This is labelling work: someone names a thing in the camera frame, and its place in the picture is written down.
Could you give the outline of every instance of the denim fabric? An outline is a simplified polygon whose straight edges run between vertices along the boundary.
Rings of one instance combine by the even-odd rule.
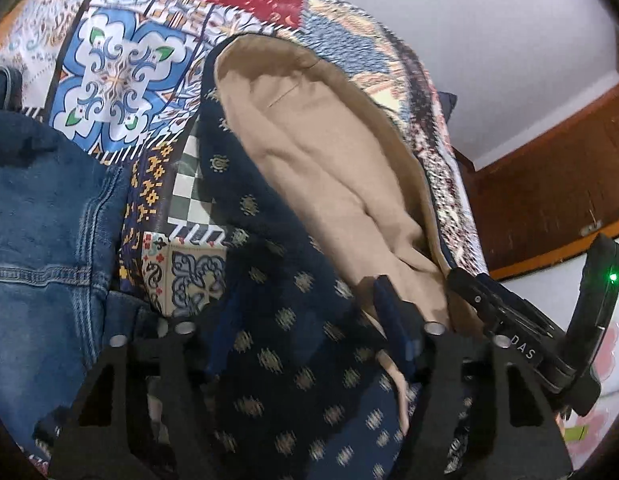
[[[0,418],[21,446],[72,404],[104,340],[145,326],[144,303],[109,292],[126,173],[0,111]]]

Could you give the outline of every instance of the denim seam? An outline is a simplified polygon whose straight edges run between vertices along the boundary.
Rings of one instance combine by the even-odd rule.
[[[0,282],[19,283],[30,286],[46,286],[50,283],[86,286],[90,284],[87,267],[45,266],[39,269],[0,266]]]
[[[96,285],[94,282],[101,281],[98,279],[100,273],[94,272],[93,269],[94,236],[96,235],[96,229],[99,223],[99,213],[107,200],[112,196],[121,172],[122,168],[120,167],[107,168],[101,187],[101,193],[90,198],[86,203],[78,232],[77,260],[84,262],[89,269],[90,288],[82,288],[76,291],[74,311],[77,323],[77,334],[81,341],[83,341],[84,355],[90,367],[96,362],[97,357],[97,343],[94,340],[92,329],[91,288]],[[102,288],[101,283],[98,283],[98,285],[98,288]]]

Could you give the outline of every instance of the beige lining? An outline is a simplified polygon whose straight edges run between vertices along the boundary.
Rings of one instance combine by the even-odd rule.
[[[387,115],[335,65],[284,40],[237,38],[214,75],[246,153],[364,308],[387,274],[427,320],[449,324],[443,272],[428,257],[448,272],[429,189]]]

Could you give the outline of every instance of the silver screw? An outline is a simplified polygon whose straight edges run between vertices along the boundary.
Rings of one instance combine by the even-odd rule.
[[[492,341],[499,348],[510,348],[510,346],[512,346],[512,340],[506,335],[495,335],[492,338]]]
[[[125,346],[125,343],[127,343],[127,337],[123,334],[113,335],[110,339],[110,346],[113,346],[114,348]]]
[[[165,337],[168,334],[169,327],[170,326],[168,325],[168,320],[163,317],[160,318],[158,320],[158,326],[156,327],[158,337]]]
[[[425,331],[431,335],[442,335],[445,333],[445,325],[436,323],[435,321],[430,321],[425,324]]]
[[[191,321],[184,321],[177,324],[174,330],[176,330],[176,333],[180,335],[190,334],[196,330],[196,325]]]

